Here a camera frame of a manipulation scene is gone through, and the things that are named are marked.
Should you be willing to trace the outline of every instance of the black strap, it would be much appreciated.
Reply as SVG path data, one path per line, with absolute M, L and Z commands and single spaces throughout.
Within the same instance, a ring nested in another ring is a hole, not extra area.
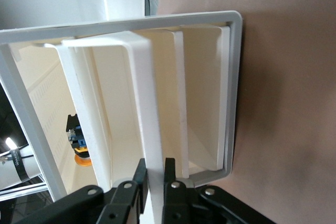
M 22 162 L 22 157 L 20 155 L 20 150 L 17 148 L 15 150 L 11 150 L 10 152 L 11 152 L 10 154 L 12 155 L 12 159 L 13 159 L 13 163 L 14 163 L 17 175 L 19 176 L 21 181 L 26 182 L 26 181 L 30 180 L 30 178 L 27 175 L 25 166 Z

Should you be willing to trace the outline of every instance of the white plastic bin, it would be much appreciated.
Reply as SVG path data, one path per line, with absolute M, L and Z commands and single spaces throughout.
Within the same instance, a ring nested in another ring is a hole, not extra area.
M 0 80 L 53 198 L 79 185 L 76 179 L 92 169 L 82 167 L 72 182 L 62 176 L 57 148 L 46 144 L 41 127 L 46 118 L 29 99 L 11 55 L 21 56 L 13 48 L 29 41 L 40 56 L 58 55 L 62 85 L 69 87 L 97 183 L 105 191 L 132 177 L 145 157 L 159 223 L 165 157 L 176 159 L 178 177 L 196 185 L 232 169 L 241 26 L 241 16 L 230 11 L 0 31 Z M 54 89 L 57 97 L 61 89 Z

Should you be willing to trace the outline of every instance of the metal screw head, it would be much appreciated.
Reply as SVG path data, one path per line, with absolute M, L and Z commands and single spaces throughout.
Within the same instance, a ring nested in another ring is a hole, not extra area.
M 124 188 L 130 188 L 130 187 L 132 187 L 132 184 L 131 183 L 126 183 L 126 184 L 124 184 Z
M 215 190 L 212 189 L 212 188 L 207 188 L 207 189 L 205 190 L 205 194 L 206 194 L 206 195 L 214 195 L 214 194 L 215 194 Z
M 93 195 L 93 194 L 95 194 L 96 192 L 97 192 L 96 189 L 90 189 L 90 190 L 88 190 L 88 195 Z
M 173 188 L 178 188 L 178 187 L 180 187 L 180 182 L 174 181 L 174 182 L 171 184 L 171 186 L 172 186 Z

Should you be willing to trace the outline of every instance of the brown surface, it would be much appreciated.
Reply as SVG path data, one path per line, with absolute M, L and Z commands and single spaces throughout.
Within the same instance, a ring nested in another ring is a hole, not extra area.
M 245 23 L 233 173 L 216 182 L 278 223 L 336 223 L 336 0 L 159 0 Z

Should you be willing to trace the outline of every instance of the light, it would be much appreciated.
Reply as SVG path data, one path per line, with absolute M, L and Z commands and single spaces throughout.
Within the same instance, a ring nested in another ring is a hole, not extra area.
M 13 142 L 13 140 L 10 137 L 6 139 L 6 144 L 8 145 L 9 148 L 11 148 L 11 150 L 17 149 L 16 144 Z

